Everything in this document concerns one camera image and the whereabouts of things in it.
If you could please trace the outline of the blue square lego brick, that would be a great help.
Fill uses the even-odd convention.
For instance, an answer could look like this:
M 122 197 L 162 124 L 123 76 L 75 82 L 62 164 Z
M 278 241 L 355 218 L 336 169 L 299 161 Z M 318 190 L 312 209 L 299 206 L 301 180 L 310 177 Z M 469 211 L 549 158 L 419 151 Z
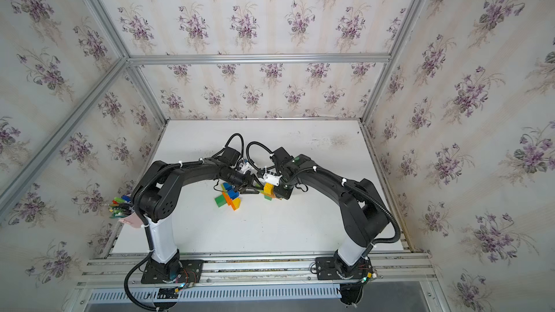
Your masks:
M 233 189 L 229 189 L 228 190 L 228 196 L 230 197 L 230 199 L 234 200 L 237 197 L 239 197 L 240 193 L 234 191 Z

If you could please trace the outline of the yellow sloped lego brick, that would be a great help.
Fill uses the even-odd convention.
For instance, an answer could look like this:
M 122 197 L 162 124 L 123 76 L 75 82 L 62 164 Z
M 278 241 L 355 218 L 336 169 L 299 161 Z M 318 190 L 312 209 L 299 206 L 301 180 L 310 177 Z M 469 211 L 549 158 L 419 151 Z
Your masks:
M 232 208 L 233 208 L 234 211 L 239 209 L 240 205 L 241 205 L 241 199 L 240 198 L 236 198 L 236 199 L 232 200 Z

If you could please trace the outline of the orange long lego brick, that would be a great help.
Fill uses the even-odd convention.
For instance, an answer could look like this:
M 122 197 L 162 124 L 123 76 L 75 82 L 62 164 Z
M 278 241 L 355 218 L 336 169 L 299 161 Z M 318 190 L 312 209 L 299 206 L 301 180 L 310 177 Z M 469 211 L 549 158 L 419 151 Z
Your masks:
M 227 205 L 230 206 L 232 208 L 232 199 L 230 199 L 230 197 L 228 196 L 227 192 L 222 192 L 222 195 L 225 196 L 225 199 L 227 201 Z

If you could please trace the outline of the small green lego brick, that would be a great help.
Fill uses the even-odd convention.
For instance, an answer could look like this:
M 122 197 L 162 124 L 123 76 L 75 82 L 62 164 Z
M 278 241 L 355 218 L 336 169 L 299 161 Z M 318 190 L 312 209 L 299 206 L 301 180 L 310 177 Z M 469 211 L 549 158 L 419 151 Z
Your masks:
M 218 207 L 222 207 L 224 205 L 227 205 L 227 201 L 226 201 L 224 195 L 219 195 L 214 200 L 215 200 L 215 203 Z

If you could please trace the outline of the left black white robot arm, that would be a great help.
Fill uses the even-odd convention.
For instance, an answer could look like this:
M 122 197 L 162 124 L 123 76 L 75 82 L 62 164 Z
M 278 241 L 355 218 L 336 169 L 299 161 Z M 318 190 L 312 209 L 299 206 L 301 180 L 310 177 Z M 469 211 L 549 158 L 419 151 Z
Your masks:
M 155 161 L 132 192 L 132 209 L 143 224 L 149 251 L 124 278 L 124 291 L 131 302 L 146 311 L 167 311 L 159 305 L 146 305 L 133 296 L 130 277 L 140 267 L 155 272 L 167 283 L 175 283 L 183 272 L 180 253 L 173 236 L 171 215 L 176 209 L 182 188 L 201 182 L 222 180 L 239 194 L 259 194 L 262 183 L 256 175 L 242 172 L 246 147 L 239 133 L 230 136 L 223 148 L 211 157 L 192 162 Z

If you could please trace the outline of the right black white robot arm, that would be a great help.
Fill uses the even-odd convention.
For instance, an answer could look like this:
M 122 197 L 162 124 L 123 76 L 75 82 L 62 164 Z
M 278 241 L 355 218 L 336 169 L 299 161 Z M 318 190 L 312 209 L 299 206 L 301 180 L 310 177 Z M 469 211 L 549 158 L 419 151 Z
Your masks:
M 293 189 L 306 186 L 335 202 L 340 211 L 347 238 L 332 257 L 331 267 L 343 280 L 363 277 L 357 283 L 340 285 L 341 302 L 355 306 L 364 294 L 365 286 L 374 279 L 374 268 L 367 258 L 378 244 L 394 244 L 400 240 L 400 225 L 385 206 L 377 187 L 368 179 L 355 181 L 339 176 L 319 166 L 310 157 L 296 157 L 280 147 L 270 150 L 260 142 L 250 142 L 243 149 L 248 164 L 259 176 L 275 171 L 279 185 L 273 189 L 279 199 L 289 199 Z

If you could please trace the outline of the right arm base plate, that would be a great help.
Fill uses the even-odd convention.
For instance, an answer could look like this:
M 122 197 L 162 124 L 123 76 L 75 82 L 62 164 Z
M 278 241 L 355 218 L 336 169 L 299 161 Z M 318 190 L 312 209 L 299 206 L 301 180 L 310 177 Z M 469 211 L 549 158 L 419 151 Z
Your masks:
M 339 257 L 317 257 L 311 268 L 318 280 L 364 280 L 372 278 L 374 269 L 371 262 L 361 257 L 355 264 L 346 264 Z

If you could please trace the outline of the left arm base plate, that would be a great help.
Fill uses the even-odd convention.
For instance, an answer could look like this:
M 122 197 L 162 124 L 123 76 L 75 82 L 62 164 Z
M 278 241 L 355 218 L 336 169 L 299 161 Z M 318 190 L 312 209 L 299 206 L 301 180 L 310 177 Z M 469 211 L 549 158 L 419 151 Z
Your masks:
M 162 284 L 162 283 L 199 283 L 204 266 L 202 260 L 180 260 L 161 264 L 153 259 L 149 260 L 145 266 L 141 283 L 142 284 Z

